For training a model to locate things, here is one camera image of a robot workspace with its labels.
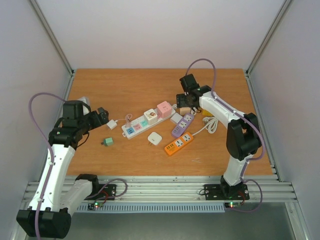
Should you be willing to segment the yellow cube socket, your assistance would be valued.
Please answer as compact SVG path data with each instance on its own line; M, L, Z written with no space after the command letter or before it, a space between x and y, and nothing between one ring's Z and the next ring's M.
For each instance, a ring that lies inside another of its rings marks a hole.
M206 116L206 117L213 117L214 115L213 114L211 114L210 112L208 112L207 110L202 110L202 115L203 116Z

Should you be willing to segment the left small circuit board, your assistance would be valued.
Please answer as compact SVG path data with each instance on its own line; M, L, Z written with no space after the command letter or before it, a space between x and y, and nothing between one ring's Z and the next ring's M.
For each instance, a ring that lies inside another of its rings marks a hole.
M103 206L104 206L104 204L100 203L100 202L89 203L87 205L87 210L88 211L96 211L98 209L101 209Z

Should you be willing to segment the aluminium frame post left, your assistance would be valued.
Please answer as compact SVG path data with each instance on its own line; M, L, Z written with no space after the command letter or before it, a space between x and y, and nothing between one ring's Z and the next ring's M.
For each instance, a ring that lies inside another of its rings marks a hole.
M45 17L39 3L37 0L28 0L28 3L30 4L32 10L34 11L36 17L38 18L40 24L42 25L46 35L48 36L50 42L53 44L53 47L55 48L58 56L60 57L60 59L62 60L67 72L69 73L69 75L72 77L74 74L74 70L71 67L70 62L68 61L58 39L56 38L47 18Z

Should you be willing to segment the small circuit board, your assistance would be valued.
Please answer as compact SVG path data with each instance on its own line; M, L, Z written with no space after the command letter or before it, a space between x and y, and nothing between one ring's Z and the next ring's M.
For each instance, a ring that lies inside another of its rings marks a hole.
M96 211L98 209L101 209L103 206L104 206L104 204L100 203L100 202L89 203L87 205L87 210L88 211Z
M244 204L244 202L233 202L233 201L230 201L230 202L225 202L224 203L224 207L225 208L229 208L229 209L234 209L234 208L239 208L241 207L242 205Z

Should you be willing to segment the right small circuit board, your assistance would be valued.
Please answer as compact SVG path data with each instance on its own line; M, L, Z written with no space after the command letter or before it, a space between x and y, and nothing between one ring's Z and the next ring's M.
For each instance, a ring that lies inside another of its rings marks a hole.
M234 209L234 208L239 208L241 207L242 205L244 204L244 202L233 202L233 201L230 201L230 202L225 202L224 203L224 207L225 208L229 208L229 209Z

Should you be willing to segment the green small charger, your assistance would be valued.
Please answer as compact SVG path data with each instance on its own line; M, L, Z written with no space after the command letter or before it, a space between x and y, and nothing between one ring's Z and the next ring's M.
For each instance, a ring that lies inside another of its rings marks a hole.
M114 140L112 137L107 137L101 142L101 145L105 147L112 146L113 144L114 144Z

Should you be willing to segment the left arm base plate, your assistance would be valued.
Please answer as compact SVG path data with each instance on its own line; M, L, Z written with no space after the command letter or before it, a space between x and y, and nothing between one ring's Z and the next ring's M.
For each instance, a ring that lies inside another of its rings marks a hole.
M108 184L105 186L100 193L98 191L101 190L103 184L99 184L98 187L93 188L92 192L85 198L85 200L97 200L102 198L103 200L114 200L115 195L117 193L117 185L116 184Z

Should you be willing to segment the pink cube socket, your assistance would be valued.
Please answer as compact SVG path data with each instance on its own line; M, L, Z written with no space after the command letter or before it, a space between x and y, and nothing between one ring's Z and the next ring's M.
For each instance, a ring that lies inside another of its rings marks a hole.
M172 112L172 106L167 101L159 103L156 109L158 117L162 119L168 117Z

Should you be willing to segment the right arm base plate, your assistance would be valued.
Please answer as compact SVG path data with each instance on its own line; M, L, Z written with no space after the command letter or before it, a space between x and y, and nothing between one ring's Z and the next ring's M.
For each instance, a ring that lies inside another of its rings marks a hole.
M222 186L221 184L205 184L202 193L207 201L240 201L249 200L248 186L239 183L235 186Z

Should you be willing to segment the white charger with pink cable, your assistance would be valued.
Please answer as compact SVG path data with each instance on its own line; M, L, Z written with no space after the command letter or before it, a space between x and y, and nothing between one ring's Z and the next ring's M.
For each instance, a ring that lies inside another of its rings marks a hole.
M131 127L131 118L132 118L132 114L129 113L127 114L124 118L119 118L119 119L116 119L116 120L109 120L109 122L106 124L110 130L113 130L117 125L118 125L118 122L119 121L125 121L125 126L126 127Z

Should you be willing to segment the beige cube socket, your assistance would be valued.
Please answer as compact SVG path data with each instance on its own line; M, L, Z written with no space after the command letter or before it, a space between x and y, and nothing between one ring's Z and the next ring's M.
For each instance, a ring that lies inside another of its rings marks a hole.
M191 108L190 107L180 107L177 109L177 111L181 116L184 116L184 115L191 112Z

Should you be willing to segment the aluminium frame post right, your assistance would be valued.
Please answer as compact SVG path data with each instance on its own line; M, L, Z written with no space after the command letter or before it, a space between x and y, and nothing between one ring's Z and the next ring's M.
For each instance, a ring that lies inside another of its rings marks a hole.
M284 0L277 11L273 21L271 22L271 25L269 26L261 44L259 45L256 53L253 56L253 59L251 60L248 68L244 71L245 76L247 78L250 77L251 73L253 72L254 68L258 64L260 58L262 57L264 51L268 47L270 41L272 40L273 36L275 35L278 27L280 26L281 22L283 21L285 15L287 14L288 10L290 9L293 0Z

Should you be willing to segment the white cube socket adapter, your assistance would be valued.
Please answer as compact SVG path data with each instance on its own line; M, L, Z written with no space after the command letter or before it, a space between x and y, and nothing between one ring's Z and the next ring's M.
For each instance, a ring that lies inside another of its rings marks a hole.
M143 113L148 125L153 125L158 121L158 114L154 109L149 109Z

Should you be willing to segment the orange power strip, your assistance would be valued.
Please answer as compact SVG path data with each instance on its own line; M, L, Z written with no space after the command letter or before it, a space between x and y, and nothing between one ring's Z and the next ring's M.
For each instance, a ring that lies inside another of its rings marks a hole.
M190 132L186 132L181 135L179 138L175 139L168 145L164 147L164 151L169 155L172 156L176 154L178 151L186 147L189 143L194 140L194 136Z

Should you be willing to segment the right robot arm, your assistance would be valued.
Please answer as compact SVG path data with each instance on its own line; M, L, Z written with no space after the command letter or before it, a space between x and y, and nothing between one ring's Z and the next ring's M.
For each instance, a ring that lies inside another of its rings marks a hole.
M192 74L183 76L179 82L183 93L176 95L178 105L184 103L206 110L226 127L226 148L230 157L220 178L220 191L225 199L230 199L240 191L249 161L263 146L257 116L235 109L208 85L200 86Z

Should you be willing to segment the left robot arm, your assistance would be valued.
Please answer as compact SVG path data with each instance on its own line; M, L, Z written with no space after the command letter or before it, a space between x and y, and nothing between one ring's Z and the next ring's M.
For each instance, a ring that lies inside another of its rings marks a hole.
M66 101L62 116L48 135L48 154L37 190L16 221L30 237L63 239L71 227L71 218L85 198L96 199L101 193L97 175L80 174L71 189L62 196L67 170L79 142L91 130L109 122L102 107L92 111L81 100Z

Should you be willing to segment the purple power strip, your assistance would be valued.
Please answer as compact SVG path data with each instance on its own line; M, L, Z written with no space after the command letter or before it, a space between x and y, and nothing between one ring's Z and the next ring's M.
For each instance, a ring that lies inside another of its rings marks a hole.
M195 116L191 113L186 113L182 119L177 123L175 128L172 130L171 135L175 138L179 138L187 130L189 125L194 120Z

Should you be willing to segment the aluminium frame post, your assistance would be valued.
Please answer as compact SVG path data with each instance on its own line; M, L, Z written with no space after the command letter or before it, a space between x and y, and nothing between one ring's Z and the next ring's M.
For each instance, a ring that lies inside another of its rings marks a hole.
M260 58L262 57L264 51L268 47L270 41L272 40L273 36L275 35L278 27L280 26L281 22L283 21L285 15L287 14L288 10L290 9L293 0L284 0L277 11L273 21L271 22L271 25L269 26L261 44L259 45L256 53L253 56L253 59L251 60L248 68L244 71L245 76L247 78L250 77L251 73L253 72L254 68L258 64Z
M46 35L48 36L50 42L53 44L53 47L55 48L58 56L60 57L60 59L62 60L67 72L69 73L69 75L72 77L74 74L74 70L71 67L70 62L68 61L58 39L56 38L47 18L45 17L39 3L37 0L28 0L28 3L30 4L32 10L34 11L36 17L38 18L40 24L42 25Z

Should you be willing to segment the white flat charger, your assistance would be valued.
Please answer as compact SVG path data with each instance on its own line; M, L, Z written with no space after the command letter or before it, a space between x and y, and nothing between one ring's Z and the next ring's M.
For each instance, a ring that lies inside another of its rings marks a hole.
M156 132L150 133L150 135L147 137L148 142L153 146L157 146L162 141L162 139L162 136Z

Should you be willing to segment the white square charger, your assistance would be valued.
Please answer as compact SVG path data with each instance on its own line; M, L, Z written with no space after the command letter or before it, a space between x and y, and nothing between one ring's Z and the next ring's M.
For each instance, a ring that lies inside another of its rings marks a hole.
M172 123L174 123L175 125L177 125L182 118L183 118L183 117L182 117L179 113L176 112L176 113L170 118L170 121L171 121Z

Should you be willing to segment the white power strip pastel sockets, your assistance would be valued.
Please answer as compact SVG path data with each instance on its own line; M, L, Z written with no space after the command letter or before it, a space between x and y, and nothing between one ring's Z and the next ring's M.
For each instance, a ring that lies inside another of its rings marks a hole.
M160 117L158 114L158 110L155 108L153 111L156 113L157 120L156 122L149 124L147 121L147 118L143 114L142 116L132 120L130 123L124 124L121 129L122 129L122 136L127 138L128 140L140 135L141 133L155 127L156 125L162 123L163 121L171 118L175 113L176 110L171 108L170 114L164 118Z

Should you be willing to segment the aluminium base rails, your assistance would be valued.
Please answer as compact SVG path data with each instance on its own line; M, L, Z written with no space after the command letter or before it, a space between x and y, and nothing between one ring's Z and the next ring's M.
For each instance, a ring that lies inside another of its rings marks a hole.
M116 198L120 203L197 203L205 197L199 191L206 184L218 184L219 176L123 176L127 192ZM274 175L249 176L261 187L264 203L298 201L292 183L279 181Z

